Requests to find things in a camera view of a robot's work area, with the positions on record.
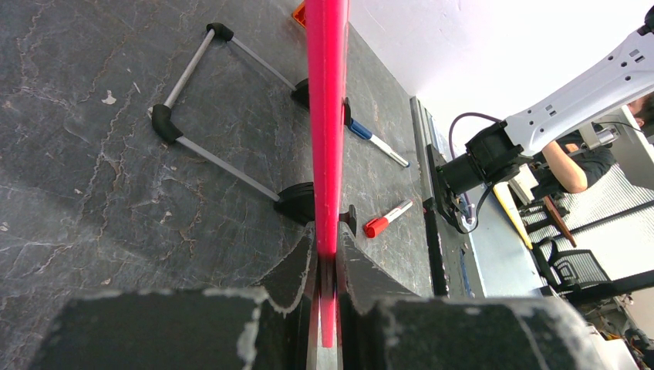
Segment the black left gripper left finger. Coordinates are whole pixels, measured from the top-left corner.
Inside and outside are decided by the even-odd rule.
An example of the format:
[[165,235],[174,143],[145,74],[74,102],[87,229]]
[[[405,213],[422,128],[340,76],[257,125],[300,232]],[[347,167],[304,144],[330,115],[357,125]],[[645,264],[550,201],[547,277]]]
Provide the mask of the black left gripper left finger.
[[315,227],[247,288],[103,291],[72,299],[33,369],[313,369]]

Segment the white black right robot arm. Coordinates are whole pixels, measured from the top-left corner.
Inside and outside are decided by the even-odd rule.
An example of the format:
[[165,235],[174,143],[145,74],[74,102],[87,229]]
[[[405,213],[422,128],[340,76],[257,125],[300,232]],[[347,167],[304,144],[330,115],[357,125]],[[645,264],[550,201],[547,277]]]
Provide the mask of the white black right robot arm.
[[444,164],[429,150],[434,193],[454,197],[518,173],[547,144],[593,122],[612,118],[653,91],[653,12],[604,59],[539,103],[481,130],[465,154]]

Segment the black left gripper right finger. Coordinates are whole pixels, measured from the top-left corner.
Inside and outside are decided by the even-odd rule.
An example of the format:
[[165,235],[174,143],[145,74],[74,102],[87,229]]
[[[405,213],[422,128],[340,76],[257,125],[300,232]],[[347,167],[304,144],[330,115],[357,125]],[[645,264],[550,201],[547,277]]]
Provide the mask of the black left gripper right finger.
[[341,369],[602,369],[581,316],[554,298],[423,298],[346,224],[336,254]]

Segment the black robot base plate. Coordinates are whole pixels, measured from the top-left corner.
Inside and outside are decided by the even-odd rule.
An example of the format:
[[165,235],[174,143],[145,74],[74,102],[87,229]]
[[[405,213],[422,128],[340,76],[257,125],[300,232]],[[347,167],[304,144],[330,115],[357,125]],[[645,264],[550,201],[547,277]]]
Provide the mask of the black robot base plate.
[[435,168],[446,160],[429,144],[421,166],[423,215],[433,294],[449,298],[484,298],[485,291],[477,269],[476,253],[469,236],[448,224],[437,208],[440,197],[433,185]]

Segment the pink framed whiteboard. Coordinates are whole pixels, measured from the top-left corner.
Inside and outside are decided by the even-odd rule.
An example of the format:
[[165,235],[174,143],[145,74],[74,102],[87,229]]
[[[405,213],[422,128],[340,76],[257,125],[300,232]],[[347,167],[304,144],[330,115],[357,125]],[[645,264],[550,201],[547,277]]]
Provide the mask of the pink framed whiteboard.
[[342,202],[362,222],[420,201],[410,97],[440,130],[467,111],[527,109],[608,54],[650,1],[352,1],[347,92],[352,112],[412,163],[402,169],[345,134]]

